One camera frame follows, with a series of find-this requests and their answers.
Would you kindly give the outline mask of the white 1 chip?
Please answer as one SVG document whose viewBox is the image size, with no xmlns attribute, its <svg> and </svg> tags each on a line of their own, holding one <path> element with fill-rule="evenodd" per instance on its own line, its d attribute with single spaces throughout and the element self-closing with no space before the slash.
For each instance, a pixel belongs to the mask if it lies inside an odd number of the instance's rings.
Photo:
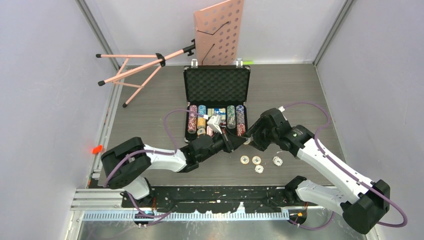
<svg viewBox="0 0 424 240">
<path fill-rule="evenodd" d="M 258 174 L 262 174 L 264 172 L 264 167 L 260 164 L 256 165 L 254 168 L 255 172 Z"/>
</svg>

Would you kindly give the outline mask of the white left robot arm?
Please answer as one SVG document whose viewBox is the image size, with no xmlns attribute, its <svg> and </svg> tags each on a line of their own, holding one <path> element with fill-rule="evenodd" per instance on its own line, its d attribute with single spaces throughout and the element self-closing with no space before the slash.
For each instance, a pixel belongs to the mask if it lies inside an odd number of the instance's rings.
<svg viewBox="0 0 424 240">
<path fill-rule="evenodd" d="M 104 186 L 112 190 L 123 189 L 132 195 L 141 207 L 153 202 L 152 187 L 145 177 L 146 170 L 168 170 L 188 173 L 219 152 L 232 153 L 246 142 L 246 137 L 227 130 L 214 136 L 202 134 L 177 150 L 155 148 L 133 137 L 106 151 L 101 162 L 106 180 Z"/>
</svg>

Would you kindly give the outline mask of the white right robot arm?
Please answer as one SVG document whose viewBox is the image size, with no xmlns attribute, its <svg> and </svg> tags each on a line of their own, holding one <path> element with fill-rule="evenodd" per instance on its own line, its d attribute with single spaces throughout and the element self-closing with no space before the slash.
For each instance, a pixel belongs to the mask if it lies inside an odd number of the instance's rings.
<svg viewBox="0 0 424 240">
<path fill-rule="evenodd" d="M 321 173 L 334 186 L 330 189 L 297 176 L 286 185 L 291 205 L 310 202 L 338 215 L 361 234 L 368 233 L 389 211 L 391 188 L 382 179 L 373 181 L 328 151 L 303 125 L 291 126 L 280 109 L 271 108 L 245 132 L 250 146 L 265 151 L 270 144 L 291 153 Z"/>
</svg>

